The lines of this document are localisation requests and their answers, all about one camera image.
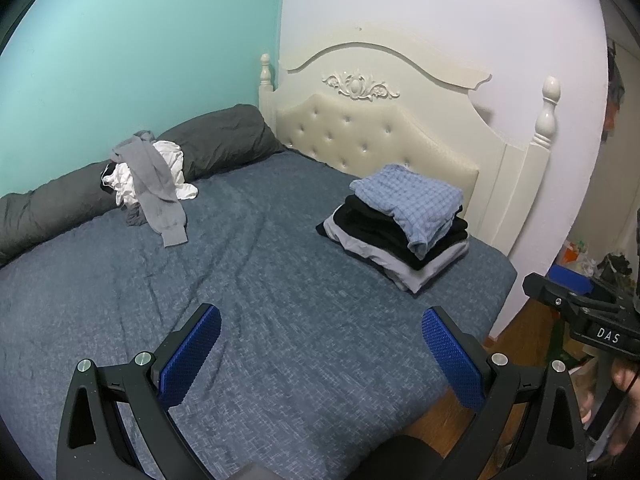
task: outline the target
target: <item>carved floral ornament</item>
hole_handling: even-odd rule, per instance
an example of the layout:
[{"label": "carved floral ornament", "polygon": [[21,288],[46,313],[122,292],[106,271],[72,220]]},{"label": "carved floral ornament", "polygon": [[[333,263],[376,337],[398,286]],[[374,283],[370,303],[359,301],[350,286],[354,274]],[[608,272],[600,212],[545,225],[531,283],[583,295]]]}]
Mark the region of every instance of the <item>carved floral ornament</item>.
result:
[{"label": "carved floral ornament", "polygon": [[373,101],[374,97],[394,99],[400,96],[398,92],[392,92],[384,81],[376,82],[373,76],[363,76],[359,70],[353,74],[346,72],[333,74],[322,79],[322,82],[335,88],[338,94],[346,95],[354,101],[359,99]]}]

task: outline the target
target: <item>blue plaid shirt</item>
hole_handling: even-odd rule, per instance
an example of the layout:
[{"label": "blue plaid shirt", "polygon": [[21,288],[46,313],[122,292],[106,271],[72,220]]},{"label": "blue plaid shirt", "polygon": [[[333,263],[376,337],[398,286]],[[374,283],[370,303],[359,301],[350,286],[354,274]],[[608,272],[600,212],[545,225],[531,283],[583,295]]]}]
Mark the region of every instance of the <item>blue plaid shirt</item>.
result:
[{"label": "blue plaid shirt", "polygon": [[394,218],[419,259],[447,234],[463,197],[461,189],[400,164],[387,164],[349,187],[369,207]]}]

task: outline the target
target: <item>blue gripper pad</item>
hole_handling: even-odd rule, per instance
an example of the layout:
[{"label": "blue gripper pad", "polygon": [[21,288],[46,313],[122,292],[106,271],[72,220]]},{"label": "blue gripper pad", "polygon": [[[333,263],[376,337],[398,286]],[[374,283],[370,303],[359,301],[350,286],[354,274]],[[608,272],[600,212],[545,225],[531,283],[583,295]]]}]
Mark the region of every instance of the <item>blue gripper pad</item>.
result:
[{"label": "blue gripper pad", "polygon": [[158,401],[165,410],[177,406],[184,400],[220,336],[221,326],[220,311],[209,305],[164,366],[159,377]]},{"label": "blue gripper pad", "polygon": [[482,375],[432,308],[422,315],[422,337],[460,404],[478,413],[484,405]]}]

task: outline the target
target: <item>gray clothing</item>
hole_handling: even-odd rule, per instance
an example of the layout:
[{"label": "gray clothing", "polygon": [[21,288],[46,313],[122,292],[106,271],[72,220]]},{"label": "gray clothing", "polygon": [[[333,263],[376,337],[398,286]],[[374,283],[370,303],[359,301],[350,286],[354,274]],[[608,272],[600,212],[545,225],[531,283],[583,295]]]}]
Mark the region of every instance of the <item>gray clothing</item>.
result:
[{"label": "gray clothing", "polygon": [[145,212],[142,211],[140,202],[127,206],[125,221],[128,226],[141,226],[146,224]]},{"label": "gray clothing", "polygon": [[162,235],[165,247],[187,241],[187,217],[175,194],[174,178],[162,155],[151,141],[153,134],[143,130],[118,144],[111,153],[116,163],[126,162],[133,187],[151,228]]}]

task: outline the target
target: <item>blue bedspread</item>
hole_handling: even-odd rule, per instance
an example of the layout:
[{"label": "blue bedspread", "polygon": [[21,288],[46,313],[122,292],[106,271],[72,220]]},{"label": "blue bedspread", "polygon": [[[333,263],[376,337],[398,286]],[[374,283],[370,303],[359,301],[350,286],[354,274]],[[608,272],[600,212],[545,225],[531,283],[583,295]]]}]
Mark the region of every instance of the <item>blue bedspread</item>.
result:
[{"label": "blue bedspread", "polygon": [[484,338],[515,272],[471,239],[419,296],[400,292],[316,234],[352,179],[280,153],[197,182],[182,203],[188,244],[165,249],[112,210],[0,269],[0,415],[42,477],[55,475],[78,360],[153,350],[202,302],[220,308],[222,334],[170,413],[216,478],[259,462],[288,480],[342,479],[425,412],[446,381],[420,335],[423,311],[440,304]]}]

